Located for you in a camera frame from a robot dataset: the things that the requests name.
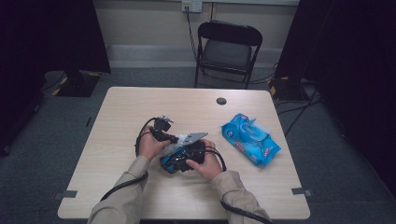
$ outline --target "wooden table top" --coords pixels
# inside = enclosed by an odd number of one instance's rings
[[[219,105],[218,98],[226,105]],[[221,135],[221,126],[242,113],[271,131],[282,148],[265,167],[256,167]],[[92,208],[113,188],[135,158],[135,139],[151,118],[175,121],[171,134],[208,132],[228,170],[237,171],[247,190],[273,219],[306,219],[310,211],[278,116],[267,91],[113,87],[92,127],[58,216],[88,218]],[[151,162],[143,194],[142,219],[227,219],[216,192],[195,171],[170,175],[159,157]]]

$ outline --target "forearm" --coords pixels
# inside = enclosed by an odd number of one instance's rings
[[[247,191],[239,177],[234,171],[226,171],[212,180],[213,188],[218,192],[219,198],[228,205],[243,209],[254,215],[271,220],[264,209],[257,202],[256,197]],[[228,210],[227,217],[230,224],[233,223],[260,223],[249,217],[243,217]]]
[[[149,160],[137,157],[115,186],[142,176],[148,168]],[[139,223],[146,183],[147,179],[112,193],[92,209],[88,223]]]

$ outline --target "chair backrest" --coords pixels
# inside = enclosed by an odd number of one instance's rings
[[[202,23],[198,27],[198,37],[258,47],[262,44],[262,34],[254,27],[225,21]]]

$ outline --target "person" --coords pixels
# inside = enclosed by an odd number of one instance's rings
[[[202,139],[207,147],[215,148],[215,144]],[[124,172],[116,185],[136,179],[149,168],[149,163],[170,141],[159,142],[149,131],[149,126],[144,130],[139,144],[139,153],[127,172]],[[187,160],[186,163],[198,172],[203,178],[210,181],[212,187],[219,195],[219,199],[232,207],[241,208],[247,212],[271,220],[264,209],[260,208],[255,196],[247,191],[235,171],[223,172],[219,161],[213,153],[206,152],[202,164]],[[88,219],[89,224],[100,223],[139,223],[142,204],[142,193],[147,179],[134,185],[119,189],[110,194],[108,198],[99,202],[93,209]],[[260,223],[259,221],[232,213],[226,210],[229,223]]]

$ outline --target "blue plastic package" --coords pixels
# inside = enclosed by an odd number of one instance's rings
[[[253,124],[255,119],[237,114],[221,127],[222,135],[256,166],[267,165],[280,147],[272,140],[270,132]]]

